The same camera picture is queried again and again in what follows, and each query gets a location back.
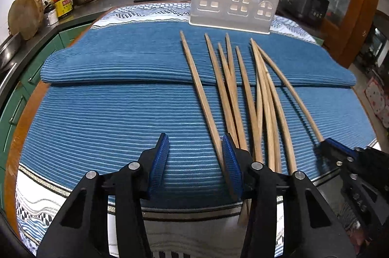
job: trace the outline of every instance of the black microwave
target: black microwave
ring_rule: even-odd
[[[328,0],[280,0],[282,10],[286,10],[298,20],[319,27],[326,16]]]

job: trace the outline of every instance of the blue striped cloth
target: blue striped cloth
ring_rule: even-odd
[[[232,203],[213,149],[180,43],[183,29],[220,136],[226,132],[215,76],[205,44],[216,47],[225,30],[183,22],[125,24],[88,31],[73,47],[54,53],[42,68],[51,82],[28,132],[21,163],[70,189],[89,170],[113,172],[169,136],[159,190],[144,206],[201,208]],[[311,112],[323,136],[365,146],[374,132],[349,88],[353,74],[324,49],[287,36],[229,31],[239,45],[255,96],[249,38],[277,63]],[[241,76],[235,59],[239,84]],[[271,72],[290,128],[298,168],[315,179],[330,168],[313,152],[313,132],[289,92]],[[251,147],[242,87],[239,106]],[[263,151],[266,158],[266,136]],[[283,172],[287,164],[281,143]]]
[[[226,30],[191,26],[186,22],[146,22],[93,29],[72,48],[52,54],[45,62],[41,77],[48,83],[78,81],[176,81],[192,82],[182,52],[183,30],[203,84],[215,84],[204,33],[217,49],[225,50]],[[228,31],[231,45],[239,46],[250,84],[255,86],[254,58],[250,38],[268,53],[293,85],[354,86],[354,75],[339,66],[323,48],[308,42],[271,33],[269,35]],[[238,84],[239,65],[235,57]],[[281,82],[269,69],[276,86]]]

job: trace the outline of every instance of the blue gripper pad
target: blue gripper pad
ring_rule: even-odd
[[[236,194],[236,196],[238,196],[238,198],[241,198],[243,193],[242,172],[240,171],[237,159],[235,157],[233,144],[230,143],[226,135],[223,136],[222,151],[224,157],[224,164],[230,177],[234,193]]]
[[[163,170],[169,153],[169,146],[169,137],[165,134],[159,147],[156,147],[157,153],[155,154],[152,169],[149,175],[149,195],[152,195],[161,183]]]

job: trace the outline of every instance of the small white container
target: small white container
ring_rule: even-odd
[[[49,11],[48,13],[46,13],[46,15],[47,18],[49,19],[49,25],[52,26],[53,24],[56,24],[58,22],[57,12],[55,8]]]

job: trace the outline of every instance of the metal screw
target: metal screw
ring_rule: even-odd
[[[136,170],[138,169],[139,167],[141,166],[141,164],[139,164],[138,162],[132,162],[128,165],[128,168],[130,168],[131,170]]]
[[[94,177],[96,177],[96,175],[97,175],[97,173],[96,173],[94,170],[88,171],[88,172],[86,173],[86,177],[87,177],[88,179],[93,179]]]
[[[304,173],[303,173],[302,171],[296,171],[296,172],[294,173],[294,176],[295,176],[297,179],[300,179],[300,180],[302,180],[302,179],[305,178],[305,175],[304,175]]]
[[[263,165],[261,163],[259,163],[259,162],[254,162],[254,163],[251,164],[251,167],[253,169],[255,169],[255,170],[261,170]]]

